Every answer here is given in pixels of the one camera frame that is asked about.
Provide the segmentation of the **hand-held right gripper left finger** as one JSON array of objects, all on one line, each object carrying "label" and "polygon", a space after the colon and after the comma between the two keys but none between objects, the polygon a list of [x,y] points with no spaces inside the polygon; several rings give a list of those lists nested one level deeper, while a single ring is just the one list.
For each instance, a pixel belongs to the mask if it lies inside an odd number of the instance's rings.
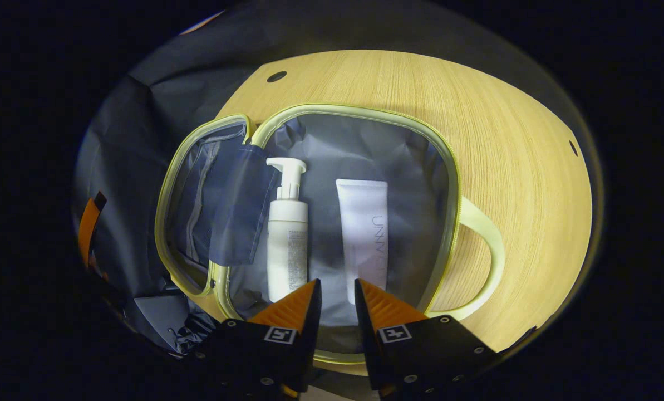
[{"label": "hand-held right gripper left finger", "polygon": [[298,399],[307,391],[321,322],[319,279],[250,320],[228,318],[184,359],[205,399]]}]

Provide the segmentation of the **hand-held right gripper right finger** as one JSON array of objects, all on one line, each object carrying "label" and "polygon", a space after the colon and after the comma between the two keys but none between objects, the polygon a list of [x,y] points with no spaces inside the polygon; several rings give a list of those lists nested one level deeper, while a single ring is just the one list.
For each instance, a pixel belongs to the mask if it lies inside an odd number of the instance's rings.
[{"label": "hand-held right gripper right finger", "polygon": [[499,363],[455,318],[428,317],[367,280],[355,280],[355,306],[370,386],[381,398],[446,398]]}]

